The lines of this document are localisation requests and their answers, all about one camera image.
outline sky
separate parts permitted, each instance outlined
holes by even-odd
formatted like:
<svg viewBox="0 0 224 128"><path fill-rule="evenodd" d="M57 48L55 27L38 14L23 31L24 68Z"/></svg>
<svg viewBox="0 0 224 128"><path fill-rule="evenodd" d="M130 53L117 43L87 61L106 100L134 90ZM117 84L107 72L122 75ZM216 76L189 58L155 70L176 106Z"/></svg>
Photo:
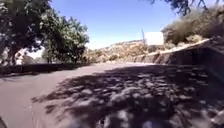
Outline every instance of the sky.
<svg viewBox="0 0 224 128"><path fill-rule="evenodd" d="M142 39L142 30L159 32L178 19L178 14L160 0L153 5L147 0L52 0L51 6L88 27L87 47L91 49ZM41 52L31 56L39 57Z"/></svg>

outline road curve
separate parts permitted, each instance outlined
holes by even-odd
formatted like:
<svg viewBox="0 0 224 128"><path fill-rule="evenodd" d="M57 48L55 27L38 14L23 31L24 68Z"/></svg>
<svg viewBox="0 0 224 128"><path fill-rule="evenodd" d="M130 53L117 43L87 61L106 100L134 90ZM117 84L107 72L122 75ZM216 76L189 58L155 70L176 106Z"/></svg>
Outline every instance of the road curve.
<svg viewBox="0 0 224 128"><path fill-rule="evenodd" d="M151 95L159 97L159 101L156 99L158 102L167 101L174 108L173 114L164 116L163 119L168 120L172 126L187 125L187 127L190 127L195 123L194 118L195 120L198 119L193 115L194 111L196 111L195 113L203 113L204 111L205 113L210 111L215 113L223 107L224 94L222 93L223 87L220 85L219 82L209 77L203 69L198 67L96 64L71 71L1 78L0 116L8 128L72 128L71 125L74 125L72 123L75 122L76 116L79 118L79 115L71 116L71 114L68 114L70 111L66 114L62 113L68 108L72 108L71 106L74 106L76 101L77 104L80 103L82 106L85 104L83 101L93 98L94 101L98 100L96 101L97 107L100 106L102 110L112 111L115 108L113 105L117 103L113 102L114 99L119 98L119 95L123 94L126 88L134 87L132 89L137 91L134 94L130 92L130 94L135 98L137 97L136 101L142 101L138 96L150 97L147 94L156 92L156 94ZM102 97L104 105L113 104L113 108L98 105L102 101L99 100ZM188 100L194 103L197 108L191 106L192 110L186 109L189 108ZM121 109L126 110L126 107L127 105L123 105ZM192 118L191 121L187 120L190 125L178 124L179 119L176 117L181 113ZM97 114L99 112L93 113L96 120L101 118L97 117Z"/></svg>

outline rocky hillside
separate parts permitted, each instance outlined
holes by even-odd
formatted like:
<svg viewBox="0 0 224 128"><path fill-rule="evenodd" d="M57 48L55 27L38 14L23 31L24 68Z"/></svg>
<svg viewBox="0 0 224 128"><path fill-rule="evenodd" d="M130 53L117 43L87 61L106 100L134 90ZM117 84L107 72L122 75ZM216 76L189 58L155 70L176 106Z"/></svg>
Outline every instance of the rocky hillside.
<svg viewBox="0 0 224 128"><path fill-rule="evenodd" d="M166 44L164 46L148 46L143 43L143 40L133 40L115 43L114 45L101 49L88 49L85 53L85 57L90 62L106 62L166 50L173 47L175 47L173 44Z"/></svg>

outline paved road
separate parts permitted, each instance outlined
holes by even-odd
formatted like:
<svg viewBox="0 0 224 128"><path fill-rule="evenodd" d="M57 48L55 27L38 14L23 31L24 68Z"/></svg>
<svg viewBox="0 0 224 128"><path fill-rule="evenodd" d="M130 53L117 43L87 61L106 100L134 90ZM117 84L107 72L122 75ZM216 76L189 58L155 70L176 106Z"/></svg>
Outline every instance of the paved road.
<svg viewBox="0 0 224 128"><path fill-rule="evenodd" d="M1 78L0 116L9 128L72 128L125 111L133 127L154 118L190 128L222 109L223 89L198 67L97 64Z"/></svg>

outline bush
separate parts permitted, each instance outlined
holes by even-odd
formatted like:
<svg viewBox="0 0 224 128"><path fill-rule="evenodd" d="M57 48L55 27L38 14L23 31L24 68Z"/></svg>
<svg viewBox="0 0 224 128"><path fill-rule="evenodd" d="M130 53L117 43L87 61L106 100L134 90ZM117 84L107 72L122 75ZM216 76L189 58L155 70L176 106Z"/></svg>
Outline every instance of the bush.
<svg viewBox="0 0 224 128"><path fill-rule="evenodd" d="M117 55L112 55L109 57L109 61L113 61L113 60L116 60L118 59L118 56Z"/></svg>
<svg viewBox="0 0 224 128"><path fill-rule="evenodd" d="M198 42L204 38L223 36L224 7L215 6L208 10L193 10L188 15L165 27L165 42L177 45L179 42Z"/></svg>
<svg viewBox="0 0 224 128"><path fill-rule="evenodd" d="M192 35L187 37L187 41L190 43L197 43L202 40L202 36L200 35Z"/></svg>

